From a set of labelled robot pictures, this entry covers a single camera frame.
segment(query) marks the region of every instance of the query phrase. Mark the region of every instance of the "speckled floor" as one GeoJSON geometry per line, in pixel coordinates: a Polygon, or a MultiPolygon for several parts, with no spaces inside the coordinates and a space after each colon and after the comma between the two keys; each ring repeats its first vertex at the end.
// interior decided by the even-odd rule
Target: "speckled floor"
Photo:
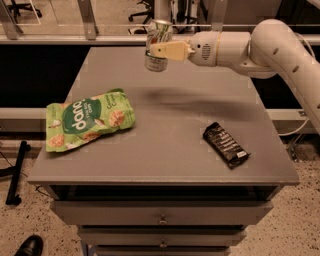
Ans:
{"type": "MultiPolygon", "coordinates": [[[[0,142],[1,153],[14,164],[20,142],[0,142]]],[[[49,209],[52,199],[26,181],[43,142],[28,143],[32,150],[23,164],[19,206],[5,205],[9,180],[0,179],[0,255],[13,256],[34,233],[44,239],[43,256],[82,255],[76,227],[65,225],[54,215],[49,209]]],[[[247,237],[232,248],[231,256],[320,255],[320,137],[303,141],[296,152],[299,161],[294,166],[300,185],[286,187],[274,198],[274,209],[260,223],[247,228],[247,237]]],[[[0,156],[0,168],[8,166],[0,156]]]]}

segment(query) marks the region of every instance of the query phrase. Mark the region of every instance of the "black candy bar wrapper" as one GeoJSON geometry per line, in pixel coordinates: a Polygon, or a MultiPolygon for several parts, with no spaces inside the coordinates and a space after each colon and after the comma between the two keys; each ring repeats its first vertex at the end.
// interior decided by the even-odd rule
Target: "black candy bar wrapper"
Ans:
{"type": "Polygon", "coordinates": [[[230,168],[242,164],[249,158],[247,153],[219,123],[209,125],[203,138],[223,157],[230,168]]]}

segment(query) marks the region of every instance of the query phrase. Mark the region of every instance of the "green snack bag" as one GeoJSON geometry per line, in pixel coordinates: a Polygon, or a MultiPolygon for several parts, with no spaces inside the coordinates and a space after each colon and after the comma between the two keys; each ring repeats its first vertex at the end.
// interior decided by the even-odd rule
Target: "green snack bag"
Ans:
{"type": "Polygon", "coordinates": [[[47,152],[77,148],[135,123],[133,109],[122,89],[73,103],[52,103],[47,106],[46,118],[47,152]]]}

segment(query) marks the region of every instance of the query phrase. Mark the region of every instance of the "drawer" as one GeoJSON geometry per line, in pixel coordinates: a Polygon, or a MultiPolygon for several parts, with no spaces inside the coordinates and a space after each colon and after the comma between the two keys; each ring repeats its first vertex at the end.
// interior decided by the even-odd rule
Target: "drawer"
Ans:
{"type": "Polygon", "coordinates": [[[239,244],[245,231],[210,228],[81,228],[78,235],[90,245],[108,246],[222,246],[239,244]]]}
{"type": "Polygon", "coordinates": [[[254,225],[270,201],[54,201],[68,225],[254,225]]]}
{"type": "Polygon", "coordinates": [[[217,247],[176,247],[176,248],[153,248],[153,247],[113,247],[96,246],[98,256],[228,256],[229,248],[217,247]]]}

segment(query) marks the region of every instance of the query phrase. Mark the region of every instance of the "table top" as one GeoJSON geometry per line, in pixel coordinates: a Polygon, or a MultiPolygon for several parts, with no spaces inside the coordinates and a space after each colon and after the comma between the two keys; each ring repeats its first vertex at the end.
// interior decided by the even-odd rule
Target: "table top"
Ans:
{"type": "Polygon", "coordinates": [[[129,130],[81,148],[43,148],[34,184],[295,185],[299,178],[250,78],[226,68],[169,61],[144,68],[144,47],[91,48],[67,101],[123,88],[135,111],[129,130]],[[218,122],[249,153],[229,169],[202,139],[218,122]]]}

